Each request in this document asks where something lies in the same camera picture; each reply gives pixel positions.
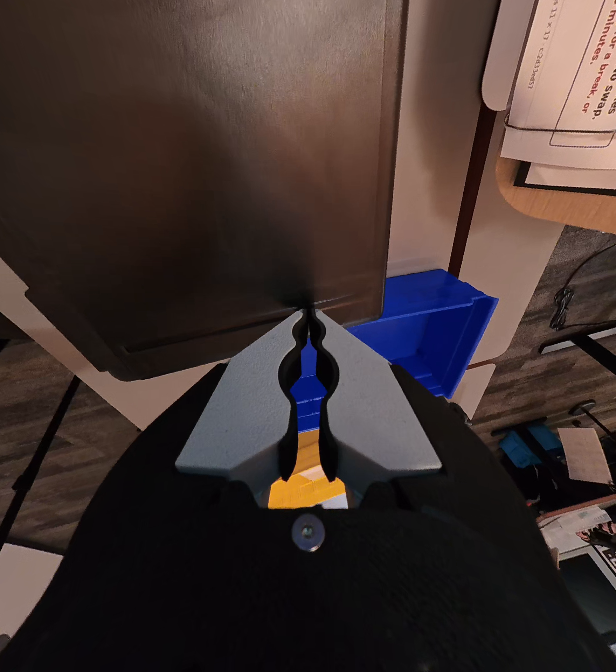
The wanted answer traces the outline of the black tripod stand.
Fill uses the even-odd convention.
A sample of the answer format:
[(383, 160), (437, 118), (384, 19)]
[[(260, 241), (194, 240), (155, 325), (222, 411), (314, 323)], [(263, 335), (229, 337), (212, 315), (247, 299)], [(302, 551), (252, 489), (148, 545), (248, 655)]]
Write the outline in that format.
[(0, 524), (0, 554), (9, 539), (11, 529), (17, 519), (23, 503), (26, 499), (27, 493), (32, 489), (43, 461), (51, 448), (60, 425), (62, 424), (71, 402), (75, 398), (81, 379), (78, 376), (73, 376), (68, 384), (68, 387), (60, 399), (60, 403), (48, 424), (42, 439), (37, 445), (37, 448), (29, 461), (25, 470), (18, 476), (17, 480), (12, 486), (13, 498)]

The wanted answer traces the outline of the yellow plastic bin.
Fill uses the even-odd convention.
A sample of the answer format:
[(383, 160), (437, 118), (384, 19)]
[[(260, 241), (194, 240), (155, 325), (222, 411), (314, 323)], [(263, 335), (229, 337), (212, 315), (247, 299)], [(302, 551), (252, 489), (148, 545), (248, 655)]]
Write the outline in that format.
[(300, 433), (295, 469), (287, 481), (277, 480), (271, 487), (268, 506), (272, 509), (347, 508), (346, 487), (342, 481), (329, 481), (320, 463), (319, 430)]

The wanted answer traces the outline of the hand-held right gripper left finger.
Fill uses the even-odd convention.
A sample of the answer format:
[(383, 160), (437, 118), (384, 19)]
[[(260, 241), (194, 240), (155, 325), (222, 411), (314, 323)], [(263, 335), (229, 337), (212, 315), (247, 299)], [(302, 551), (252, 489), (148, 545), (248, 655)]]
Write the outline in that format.
[(218, 384), (175, 462), (186, 475), (245, 483), (268, 506), (272, 485), (288, 480), (298, 452), (296, 401), (309, 321), (297, 310), (240, 351)]

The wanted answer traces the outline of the small metal stand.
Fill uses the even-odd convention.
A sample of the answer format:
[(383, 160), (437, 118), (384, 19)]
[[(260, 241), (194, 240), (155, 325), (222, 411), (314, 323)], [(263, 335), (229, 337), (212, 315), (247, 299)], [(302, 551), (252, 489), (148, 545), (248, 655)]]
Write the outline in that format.
[(606, 457), (608, 460), (613, 460), (616, 458), (616, 432), (612, 431), (597, 417), (594, 410), (595, 406), (595, 400), (584, 400), (572, 406), (568, 411), (568, 415), (572, 419), (572, 426), (574, 428), (595, 429)]

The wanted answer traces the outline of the blue plastic bin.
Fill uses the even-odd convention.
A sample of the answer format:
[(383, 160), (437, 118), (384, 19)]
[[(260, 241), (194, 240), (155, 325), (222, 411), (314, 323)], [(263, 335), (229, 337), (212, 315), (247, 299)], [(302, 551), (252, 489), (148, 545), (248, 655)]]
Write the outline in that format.
[(347, 330), (436, 397), (458, 388), (498, 298), (436, 269), (388, 278), (381, 317)]

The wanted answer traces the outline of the grey cardboard sheet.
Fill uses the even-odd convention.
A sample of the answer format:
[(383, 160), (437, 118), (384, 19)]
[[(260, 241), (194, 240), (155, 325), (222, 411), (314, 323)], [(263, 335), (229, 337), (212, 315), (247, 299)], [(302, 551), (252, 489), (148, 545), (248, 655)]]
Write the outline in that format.
[(573, 481), (612, 485), (608, 462), (595, 429), (558, 428), (568, 476)]

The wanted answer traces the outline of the black drawer organizer cabinet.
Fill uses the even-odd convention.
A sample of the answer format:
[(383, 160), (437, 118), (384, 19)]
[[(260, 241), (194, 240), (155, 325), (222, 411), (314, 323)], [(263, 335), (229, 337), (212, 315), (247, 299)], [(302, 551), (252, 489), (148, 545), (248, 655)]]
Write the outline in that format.
[(123, 381), (384, 303), (407, 1), (0, 1), (0, 257)]

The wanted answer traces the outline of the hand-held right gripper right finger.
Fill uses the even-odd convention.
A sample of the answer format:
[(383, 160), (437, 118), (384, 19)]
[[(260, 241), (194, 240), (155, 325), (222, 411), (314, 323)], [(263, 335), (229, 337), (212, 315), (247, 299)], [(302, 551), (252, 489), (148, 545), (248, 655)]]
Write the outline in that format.
[(320, 464), (330, 481), (343, 483), (349, 508), (374, 483), (440, 472), (442, 462), (387, 359), (317, 309), (311, 345), (325, 388)]

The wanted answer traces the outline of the black table foot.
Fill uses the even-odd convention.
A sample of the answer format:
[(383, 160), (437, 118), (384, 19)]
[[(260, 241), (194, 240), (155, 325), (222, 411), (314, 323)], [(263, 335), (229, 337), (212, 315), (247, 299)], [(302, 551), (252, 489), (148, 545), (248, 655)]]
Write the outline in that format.
[(551, 354), (566, 348), (580, 348), (585, 354), (594, 359), (616, 376), (616, 354), (599, 343), (600, 339), (616, 335), (616, 323), (607, 323), (601, 326), (588, 327), (569, 335), (562, 335), (552, 341), (543, 343), (539, 347), (539, 354)]

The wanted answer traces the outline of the printed paper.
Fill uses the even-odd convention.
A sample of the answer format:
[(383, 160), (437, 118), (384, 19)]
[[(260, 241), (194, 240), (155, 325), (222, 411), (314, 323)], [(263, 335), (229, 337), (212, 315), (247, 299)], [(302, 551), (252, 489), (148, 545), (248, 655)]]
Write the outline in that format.
[(616, 525), (606, 509), (597, 505), (551, 516), (538, 523), (549, 549), (560, 553), (584, 548), (616, 537)]

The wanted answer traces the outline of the black bordered paper sheet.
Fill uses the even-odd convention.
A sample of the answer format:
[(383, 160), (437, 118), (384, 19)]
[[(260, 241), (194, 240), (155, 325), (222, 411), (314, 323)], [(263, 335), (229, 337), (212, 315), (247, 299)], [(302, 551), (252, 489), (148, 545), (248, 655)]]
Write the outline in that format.
[(616, 197), (616, 169), (578, 169), (521, 161), (514, 186)]

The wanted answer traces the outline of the blue bag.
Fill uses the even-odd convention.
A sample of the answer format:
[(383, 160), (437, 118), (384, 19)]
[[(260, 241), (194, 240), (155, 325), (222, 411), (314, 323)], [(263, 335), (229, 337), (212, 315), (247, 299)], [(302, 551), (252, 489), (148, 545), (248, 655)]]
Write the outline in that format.
[[(549, 456), (564, 458), (564, 449), (559, 437), (547, 425), (533, 424), (528, 426), (528, 430)], [(502, 429), (501, 433), (503, 438), (499, 440), (499, 447), (515, 467), (522, 469), (542, 464), (516, 430)]]

